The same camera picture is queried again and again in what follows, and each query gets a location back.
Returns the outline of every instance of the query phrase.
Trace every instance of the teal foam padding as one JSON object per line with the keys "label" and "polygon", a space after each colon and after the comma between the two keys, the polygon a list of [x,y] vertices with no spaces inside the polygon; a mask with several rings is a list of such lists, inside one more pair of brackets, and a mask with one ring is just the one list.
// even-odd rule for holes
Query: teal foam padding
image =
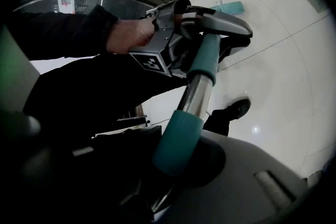
{"label": "teal foam padding", "polygon": [[203,124],[195,115],[175,110],[154,151],[154,166],[168,175],[180,176],[200,139]]}
{"label": "teal foam padding", "polygon": [[211,7],[211,9],[218,10],[230,15],[238,15],[245,12],[244,6],[241,1],[230,2],[218,6]]}
{"label": "teal foam padding", "polygon": [[187,78],[191,80],[195,74],[207,74],[216,84],[216,74],[219,61],[219,49],[221,36],[215,34],[205,35],[197,55],[187,73]]}

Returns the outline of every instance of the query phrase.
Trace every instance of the black jacket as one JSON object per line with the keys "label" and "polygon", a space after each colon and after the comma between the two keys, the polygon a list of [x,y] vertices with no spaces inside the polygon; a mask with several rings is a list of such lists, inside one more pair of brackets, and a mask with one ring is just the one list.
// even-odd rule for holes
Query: black jacket
{"label": "black jacket", "polygon": [[117,20],[96,6],[89,15],[14,13],[7,25],[29,60],[46,60],[102,53]]}

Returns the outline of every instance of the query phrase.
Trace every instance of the chrome rod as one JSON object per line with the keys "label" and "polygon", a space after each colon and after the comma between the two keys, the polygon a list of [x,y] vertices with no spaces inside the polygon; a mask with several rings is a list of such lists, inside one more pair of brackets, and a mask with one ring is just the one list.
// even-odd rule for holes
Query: chrome rod
{"label": "chrome rod", "polygon": [[185,89],[177,109],[203,119],[208,107],[212,87],[213,82],[209,77],[197,74]]}

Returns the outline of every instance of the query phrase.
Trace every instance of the white tiled floor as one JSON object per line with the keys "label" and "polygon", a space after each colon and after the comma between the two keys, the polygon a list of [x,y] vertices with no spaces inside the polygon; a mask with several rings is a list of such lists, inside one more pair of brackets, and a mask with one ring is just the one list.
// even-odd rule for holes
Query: white tiled floor
{"label": "white tiled floor", "polygon": [[44,74],[46,72],[54,70],[55,68],[60,68],[62,66],[65,66],[68,63],[71,63],[73,61],[77,61],[79,59],[92,58],[92,57],[82,57],[82,58],[72,58],[72,57],[64,58],[64,57],[62,57],[62,58],[51,59],[51,60],[30,61],[30,63],[36,68],[36,70],[40,74]]}
{"label": "white tiled floor", "polygon": [[[218,0],[191,0],[212,7]],[[250,111],[229,136],[256,144],[301,176],[322,169],[336,143],[336,33],[329,10],[307,0],[242,1],[254,32],[248,48],[219,66],[208,111],[249,96]],[[152,124],[167,120],[183,89],[143,105]]]}
{"label": "white tiled floor", "polygon": [[164,130],[166,130],[166,127],[169,123],[169,119],[168,120],[165,120],[165,121],[162,121],[162,122],[159,122],[159,123],[155,123],[153,124],[152,126],[155,126],[155,125],[161,125],[161,128],[162,128],[162,133],[164,132]]}

